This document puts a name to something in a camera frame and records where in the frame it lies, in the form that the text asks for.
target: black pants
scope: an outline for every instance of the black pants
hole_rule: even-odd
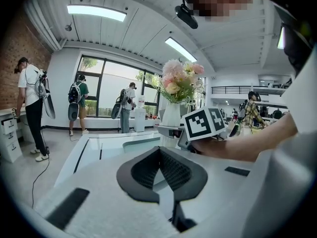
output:
[[[39,99],[31,105],[25,107],[26,118],[35,141],[36,148],[46,155],[46,148],[41,135],[43,99]]]

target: person in plaid shirt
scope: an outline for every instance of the person in plaid shirt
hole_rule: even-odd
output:
[[[251,128],[253,123],[253,118],[257,119],[259,123],[262,123],[265,125],[265,122],[263,121],[262,117],[260,116],[256,104],[254,101],[257,100],[254,92],[249,92],[248,94],[249,101],[247,102],[245,106],[246,116],[242,120],[242,128],[240,135],[246,136],[252,134]]]

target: brick wall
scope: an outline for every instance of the brick wall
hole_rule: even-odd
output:
[[[19,59],[26,57],[37,68],[47,70],[51,56],[52,50],[20,10],[0,44],[0,110],[16,106],[19,74],[13,71]]]

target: person in green shirt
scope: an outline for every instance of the person in green shirt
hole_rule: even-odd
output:
[[[86,104],[85,104],[85,99],[88,97],[88,86],[86,83],[84,83],[86,81],[86,78],[84,75],[79,75],[78,77],[78,81],[76,82],[76,85],[79,86],[80,89],[80,94],[81,94],[81,100],[79,101],[78,105],[79,105],[79,120],[80,120],[80,126],[82,129],[82,135],[84,134],[88,134],[89,131],[86,130],[85,128],[85,121],[84,118],[87,116],[86,115]],[[73,136],[73,126],[74,126],[74,121],[69,121],[69,135]]]

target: green shirt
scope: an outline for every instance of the green shirt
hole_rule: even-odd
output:
[[[89,94],[88,87],[87,87],[87,85],[84,82],[77,81],[76,85],[79,85],[79,84],[80,84],[79,89],[80,89],[80,94],[81,94],[81,100],[79,101],[78,104],[81,105],[82,107],[85,107],[86,106],[86,104],[85,104],[85,94]]]

